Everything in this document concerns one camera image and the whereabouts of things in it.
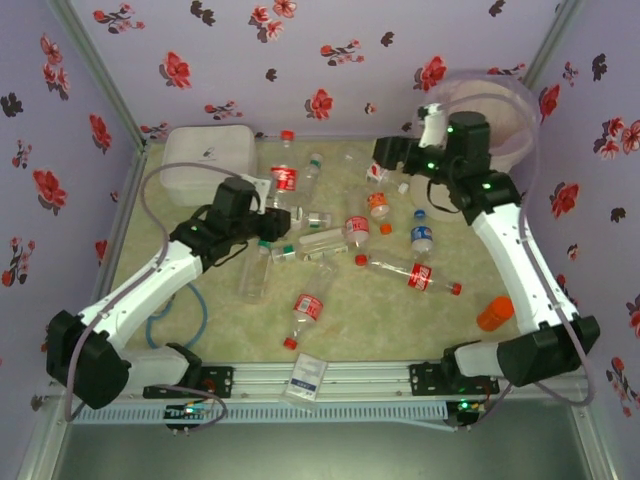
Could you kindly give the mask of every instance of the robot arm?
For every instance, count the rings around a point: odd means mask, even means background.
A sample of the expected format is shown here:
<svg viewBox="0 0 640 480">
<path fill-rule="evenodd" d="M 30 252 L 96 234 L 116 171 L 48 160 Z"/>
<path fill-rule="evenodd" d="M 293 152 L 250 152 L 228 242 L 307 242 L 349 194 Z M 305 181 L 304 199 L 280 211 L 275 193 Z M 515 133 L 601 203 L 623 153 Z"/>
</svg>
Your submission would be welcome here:
<svg viewBox="0 0 640 480">
<path fill-rule="evenodd" d="M 248 176 L 227 178 L 212 205 L 200 207 L 171 233 L 164 254 L 161 250 L 117 290 L 78 315 L 58 313 L 48 330 L 49 375 L 67 386 L 78 340 L 100 318 L 81 346 L 73 385 L 74 393 L 91 408 L 150 385 L 194 388 L 201 361 L 181 345 L 144 352 L 127 351 L 125 345 L 173 293 L 242 251 L 229 257 L 234 245 L 246 248 L 252 237 L 276 241 L 286 234 L 290 212 L 265 206 L 270 185 L 269 180 Z"/>
<path fill-rule="evenodd" d="M 581 317 L 566 295 L 554 288 L 547 295 L 525 244 L 555 285 L 535 239 L 525 223 L 520 238 L 520 195 L 508 175 L 490 169 L 489 125 L 478 112 L 456 112 L 448 119 L 437 105 L 418 110 L 424 132 L 420 139 L 387 137 L 377 141 L 376 161 L 403 162 L 403 171 L 442 183 L 451 202 L 480 237 L 498 267 L 514 303 L 520 336 L 506 342 L 472 342 L 445 350 L 442 368 L 453 385 L 461 377 L 504 377 L 519 387 L 573 371 L 580 358 L 561 321 L 570 319 L 585 352 L 600 329 L 593 316 Z"/>
</svg>

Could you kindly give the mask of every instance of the water bottle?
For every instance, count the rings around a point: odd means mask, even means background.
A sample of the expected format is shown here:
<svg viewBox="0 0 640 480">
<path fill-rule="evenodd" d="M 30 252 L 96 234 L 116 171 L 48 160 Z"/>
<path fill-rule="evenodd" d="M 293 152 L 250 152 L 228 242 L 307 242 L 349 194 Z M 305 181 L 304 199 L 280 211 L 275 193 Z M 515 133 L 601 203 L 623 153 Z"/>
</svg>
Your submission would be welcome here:
<svg viewBox="0 0 640 480">
<path fill-rule="evenodd" d="M 450 281 L 439 272 L 434 272 L 431 267 L 387 252 L 372 250 L 369 252 L 366 265 L 375 273 L 401 280 L 407 286 L 422 292 L 447 292 L 460 295 L 462 291 L 462 285 Z"/>
<path fill-rule="evenodd" d="M 307 212 L 302 207 L 290 207 L 291 230 L 307 228 L 321 229 L 331 227 L 332 216 L 326 212 Z"/>
<path fill-rule="evenodd" d="M 376 187 L 369 188 L 367 192 L 367 206 L 369 215 L 375 223 L 380 225 L 380 233 L 388 235 L 393 231 L 391 226 L 391 207 L 384 192 Z"/>
<path fill-rule="evenodd" d="M 311 203 L 316 184 L 320 178 L 320 169 L 322 168 L 322 155 L 314 153 L 307 166 L 302 170 L 300 179 L 298 180 L 298 205 L 307 207 Z"/>
<path fill-rule="evenodd" d="M 295 133 L 290 130 L 280 132 L 280 149 L 271 166 L 271 176 L 274 178 L 275 195 L 284 203 L 296 205 L 295 195 L 298 186 L 298 161 L 296 159 L 293 140 Z"/>
<path fill-rule="evenodd" d="M 368 183 L 379 185 L 387 190 L 396 189 L 404 195 L 409 191 L 409 182 L 401 172 L 383 168 L 363 152 L 353 148 L 347 148 L 339 154 L 343 160 L 344 168 L 357 177 L 365 179 Z"/>
<path fill-rule="evenodd" d="M 312 261 L 331 257 L 337 253 L 349 251 L 344 229 L 332 228 L 323 232 L 312 233 L 298 239 L 297 244 L 274 248 L 271 258 L 274 263 L 291 260 Z"/>
<path fill-rule="evenodd" d="M 284 346 L 295 350 L 303 333 L 315 325 L 324 309 L 327 292 L 338 273 L 338 268 L 328 262 L 322 262 L 313 274 L 293 306 L 291 331 Z"/>
<path fill-rule="evenodd" d="M 424 210 L 416 210 L 413 214 L 413 228 L 411 229 L 411 251 L 413 258 L 420 262 L 429 257 L 433 250 L 433 236 L 427 227 L 427 214 Z"/>
<path fill-rule="evenodd" d="M 271 266 L 270 247 L 263 240 L 250 244 L 238 288 L 238 294 L 247 303 L 260 303 L 264 297 Z"/>
<path fill-rule="evenodd" d="M 347 191 L 347 221 L 345 235 L 347 242 L 362 248 L 369 240 L 369 220 L 365 212 L 366 192 L 362 188 Z"/>
</svg>

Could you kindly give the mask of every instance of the blue cable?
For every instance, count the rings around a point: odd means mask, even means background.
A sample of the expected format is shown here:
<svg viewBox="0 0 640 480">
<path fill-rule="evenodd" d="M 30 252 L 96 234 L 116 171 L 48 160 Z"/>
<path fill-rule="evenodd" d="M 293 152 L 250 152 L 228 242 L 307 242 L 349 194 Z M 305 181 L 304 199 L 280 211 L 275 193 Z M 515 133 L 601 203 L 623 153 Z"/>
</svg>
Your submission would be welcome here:
<svg viewBox="0 0 640 480">
<path fill-rule="evenodd" d="M 191 348 L 196 344 L 198 340 L 200 340 L 200 337 L 202 336 L 205 329 L 207 328 L 207 317 L 209 316 L 209 312 L 207 311 L 207 302 L 205 302 L 204 298 L 202 297 L 202 294 L 198 291 L 198 289 L 192 283 L 187 283 L 187 287 L 189 288 L 189 290 L 193 292 L 193 294 L 198 299 L 198 302 L 200 302 L 200 306 L 202 307 L 202 324 L 200 325 L 200 328 L 196 332 L 195 336 L 184 345 L 185 348 Z M 145 327 L 144 333 L 145 333 L 145 336 L 147 337 L 147 343 L 149 344 L 149 347 L 153 349 L 160 348 L 153 341 L 153 338 L 151 338 L 151 327 L 153 325 L 153 322 L 166 317 L 171 311 L 172 305 L 173 305 L 173 298 L 169 300 L 169 303 L 167 303 L 167 305 L 162 309 L 162 311 L 159 314 L 151 315 L 147 319 L 147 325 Z"/>
</svg>

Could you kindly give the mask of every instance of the red bottle cap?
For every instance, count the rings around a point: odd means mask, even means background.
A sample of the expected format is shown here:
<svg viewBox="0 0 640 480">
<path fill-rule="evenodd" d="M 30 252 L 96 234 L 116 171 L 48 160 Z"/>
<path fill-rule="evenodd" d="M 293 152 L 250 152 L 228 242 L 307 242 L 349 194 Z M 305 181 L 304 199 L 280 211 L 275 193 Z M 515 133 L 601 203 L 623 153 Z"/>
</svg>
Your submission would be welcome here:
<svg viewBox="0 0 640 480">
<path fill-rule="evenodd" d="M 356 265 L 359 267 L 364 267 L 367 264 L 367 256 L 360 254 L 356 255 Z"/>
<path fill-rule="evenodd" d="M 294 140 L 296 138 L 296 133 L 292 130 L 282 130 L 280 132 L 280 138 L 282 140 Z"/>
<path fill-rule="evenodd" d="M 283 345 L 287 347 L 289 350 L 295 350 L 298 347 L 298 342 L 296 342 L 293 338 L 287 337 Z"/>
</svg>

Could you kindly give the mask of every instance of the orange bottle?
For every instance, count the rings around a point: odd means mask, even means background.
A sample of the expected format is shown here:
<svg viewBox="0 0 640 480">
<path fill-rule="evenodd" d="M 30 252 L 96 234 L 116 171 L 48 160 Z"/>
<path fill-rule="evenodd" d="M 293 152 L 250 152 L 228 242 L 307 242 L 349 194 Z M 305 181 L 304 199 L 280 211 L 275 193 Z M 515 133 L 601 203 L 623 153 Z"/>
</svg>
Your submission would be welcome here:
<svg viewBox="0 0 640 480">
<path fill-rule="evenodd" d="M 513 303 L 509 297 L 496 297 L 484 312 L 478 315 L 477 323 L 485 332 L 493 332 L 514 314 Z"/>
</svg>

